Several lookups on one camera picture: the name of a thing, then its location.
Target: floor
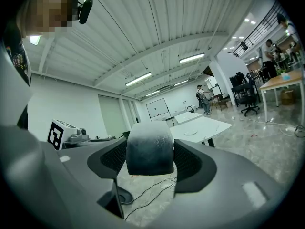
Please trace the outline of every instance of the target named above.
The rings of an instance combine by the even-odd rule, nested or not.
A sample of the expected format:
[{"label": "floor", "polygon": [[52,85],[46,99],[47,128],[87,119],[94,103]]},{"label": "floor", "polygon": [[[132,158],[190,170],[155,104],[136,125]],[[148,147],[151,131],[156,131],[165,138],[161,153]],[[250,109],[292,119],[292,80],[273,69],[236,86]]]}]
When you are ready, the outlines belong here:
[{"label": "floor", "polygon": [[[285,125],[266,125],[264,122],[264,106],[259,104],[258,115],[250,112],[247,117],[240,113],[244,106],[231,106],[220,111],[213,106],[212,115],[207,117],[232,124],[232,127],[220,133],[214,138],[215,147],[218,149],[233,152],[242,155],[263,171],[273,177],[283,187],[289,187],[303,162],[305,154],[305,138],[298,138],[293,132],[287,131]],[[268,117],[271,123],[287,124],[296,126],[300,122],[299,102],[294,105],[275,106],[275,102],[268,102]],[[169,127],[173,125],[172,121],[167,121]],[[134,198],[138,197],[144,190],[151,185],[167,179],[169,175],[164,176],[131,176],[128,174],[126,164],[118,175],[118,184],[129,190]],[[173,191],[166,189],[149,206],[141,208],[132,213],[127,221],[144,227],[154,220],[170,203],[173,198]],[[123,206],[126,216],[134,209],[144,206],[151,202],[162,189],[159,185],[154,186],[144,193],[139,199],[131,205]]]}]

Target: ceiling light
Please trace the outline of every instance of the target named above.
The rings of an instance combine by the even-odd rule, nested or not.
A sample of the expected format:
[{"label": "ceiling light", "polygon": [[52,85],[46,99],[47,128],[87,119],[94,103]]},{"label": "ceiling light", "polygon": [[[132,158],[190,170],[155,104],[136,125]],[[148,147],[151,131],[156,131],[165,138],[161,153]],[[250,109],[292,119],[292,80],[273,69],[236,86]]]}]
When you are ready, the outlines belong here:
[{"label": "ceiling light", "polygon": [[188,80],[175,84],[174,86],[180,85],[182,83],[188,82]]},{"label": "ceiling light", "polygon": [[197,54],[197,55],[194,55],[194,56],[191,56],[191,57],[185,58],[185,59],[181,59],[181,60],[179,61],[179,63],[184,63],[184,62],[187,62],[187,61],[190,61],[190,60],[194,60],[194,59],[202,58],[203,56],[204,56],[204,53]]},{"label": "ceiling light", "polygon": [[142,76],[140,76],[140,77],[138,77],[138,78],[132,80],[131,82],[126,83],[125,85],[126,85],[126,86],[130,86],[130,85],[132,85],[132,84],[134,84],[134,83],[136,83],[136,82],[138,82],[138,81],[140,81],[140,80],[143,80],[144,78],[146,78],[146,77],[148,77],[148,76],[151,76],[151,75],[152,75],[152,73],[149,72],[149,73],[147,73],[147,74],[144,74],[144,75],[142,75]]},{"label": "ceiling light", "polygon": [[147,96],[150,96],[150,95],[153,95],[153,94],[156,94],[156,93],[158,93],[158,92],[160,92],[160,90],[155,91],[155,92],[153,92],[153,93],[151,93],[151,94],[147,94],[146,97],[147,97]]},{"label": "ceiling light", "polygon": [[39,43],[40,37],[41,36],[31,36],[30,37],[30,43],[37,46],[37,44]]}]

